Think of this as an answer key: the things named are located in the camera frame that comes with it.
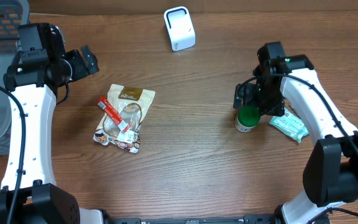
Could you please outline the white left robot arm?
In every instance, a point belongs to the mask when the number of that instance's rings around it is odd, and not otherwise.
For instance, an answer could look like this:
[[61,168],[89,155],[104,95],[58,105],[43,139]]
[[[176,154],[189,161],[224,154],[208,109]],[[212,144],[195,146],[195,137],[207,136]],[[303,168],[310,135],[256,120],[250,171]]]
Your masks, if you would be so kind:
[[9,158],[0,190],[0,223],[105,223],[100,210],[81,208],[57,187],[52,168],[52,117],[57,91],[98,72],[88,46],[65,50],[49,23],[18,28],[19,60],[7,68],[1,91],[11,104]]

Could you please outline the green lid jar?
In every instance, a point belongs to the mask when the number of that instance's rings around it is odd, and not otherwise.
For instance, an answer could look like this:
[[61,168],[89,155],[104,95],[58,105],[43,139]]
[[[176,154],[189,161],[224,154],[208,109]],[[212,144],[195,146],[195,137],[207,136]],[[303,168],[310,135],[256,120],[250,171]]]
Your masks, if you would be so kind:
[[260,117],[261,115],[257,107],[244,106],[238,112],[234,125],[238,131],[248,133],[259,123]]

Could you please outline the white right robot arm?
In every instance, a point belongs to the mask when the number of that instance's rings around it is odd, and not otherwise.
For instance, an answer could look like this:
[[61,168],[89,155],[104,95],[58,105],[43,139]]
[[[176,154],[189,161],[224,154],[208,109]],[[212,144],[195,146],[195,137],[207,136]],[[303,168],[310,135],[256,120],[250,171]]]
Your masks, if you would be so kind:
[[358,129],[336,108],[305,55],[260,56],[253,77],[236,86],[235,127],[251,131],[263,115],[283,116],[289,101],[304,123],[313,150],[303,190],[271,215],[246,215],[246,223],[328,223],[332,212],[358,200]]

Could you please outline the teal snack packet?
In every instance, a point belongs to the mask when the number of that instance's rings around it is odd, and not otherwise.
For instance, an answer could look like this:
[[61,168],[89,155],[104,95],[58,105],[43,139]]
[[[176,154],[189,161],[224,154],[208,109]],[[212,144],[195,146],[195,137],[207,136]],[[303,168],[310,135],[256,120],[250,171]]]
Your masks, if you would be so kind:
[[309,135],[304,122],[286,108],[283,116],[273,116],[269,124],[297,143],[301,143],[301,140]]

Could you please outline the beige cookie pouch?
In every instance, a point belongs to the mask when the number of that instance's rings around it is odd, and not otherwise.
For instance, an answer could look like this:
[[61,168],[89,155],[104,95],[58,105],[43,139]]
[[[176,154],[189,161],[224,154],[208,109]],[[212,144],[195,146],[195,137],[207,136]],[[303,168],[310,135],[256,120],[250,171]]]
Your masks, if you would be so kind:
[[93,135],[93,140],[104,146],[112,144],[133,154],[138,153],[141,125],[152,105],[155,92],[112,84],[105,97],[131,127],[128,131],[122,133],[104,112],[104,116]]

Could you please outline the red stick packet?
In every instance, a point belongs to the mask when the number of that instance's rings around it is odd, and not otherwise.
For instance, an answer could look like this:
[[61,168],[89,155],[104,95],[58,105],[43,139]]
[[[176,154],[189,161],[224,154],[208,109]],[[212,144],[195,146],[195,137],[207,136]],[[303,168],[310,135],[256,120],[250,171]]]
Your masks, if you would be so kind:
[[108,101],[105,96],[102,96],[98,100],[98,106],[104,110],[104,112],[112,119],[114,124],[119,128],[122,133],[125,133],[130,129],[130,124],[125,122],[122,116],[114,109],[112,104]]

